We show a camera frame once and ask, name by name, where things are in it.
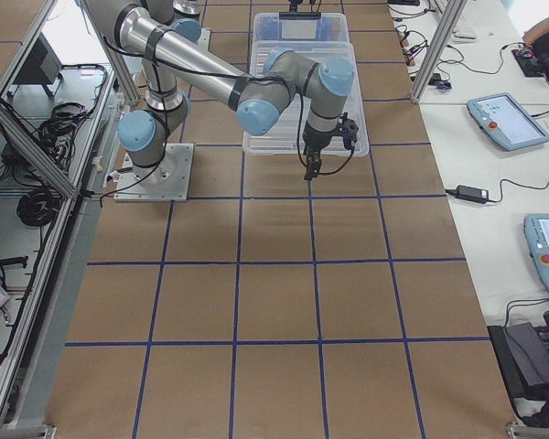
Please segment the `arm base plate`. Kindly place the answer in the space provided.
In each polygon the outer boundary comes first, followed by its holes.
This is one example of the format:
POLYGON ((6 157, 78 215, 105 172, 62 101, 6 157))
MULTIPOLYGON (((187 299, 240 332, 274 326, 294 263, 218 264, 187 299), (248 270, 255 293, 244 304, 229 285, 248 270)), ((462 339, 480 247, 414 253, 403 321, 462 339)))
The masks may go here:
POLYGON ((146 171, 137 167, 134 172, 132 160, 125 153, 123 166, 131 170, 115 179, 113 199, 118 202, 186 201, 193 156, 194 144, 167 144, 159 168, 141 182, 139 177, 146 176, 146 171))

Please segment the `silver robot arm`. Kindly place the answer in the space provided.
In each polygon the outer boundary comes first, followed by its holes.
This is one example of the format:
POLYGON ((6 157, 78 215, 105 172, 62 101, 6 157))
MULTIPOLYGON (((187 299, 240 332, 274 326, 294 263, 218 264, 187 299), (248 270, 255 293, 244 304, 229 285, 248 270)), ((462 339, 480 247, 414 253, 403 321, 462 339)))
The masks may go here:
POLYGON ((322 175, 322 151, 338 137, 353 155, 358 125, 344 111, 355 79, 346 59, 317 62, 291 48, 275 48, 254 77, 179 34, 170 1, 87 1, 94 29, 112 51, 165 68, 226 104, 248 134, 267 134, 294 99, 309 99, 296 129, 305 178, 322 175))

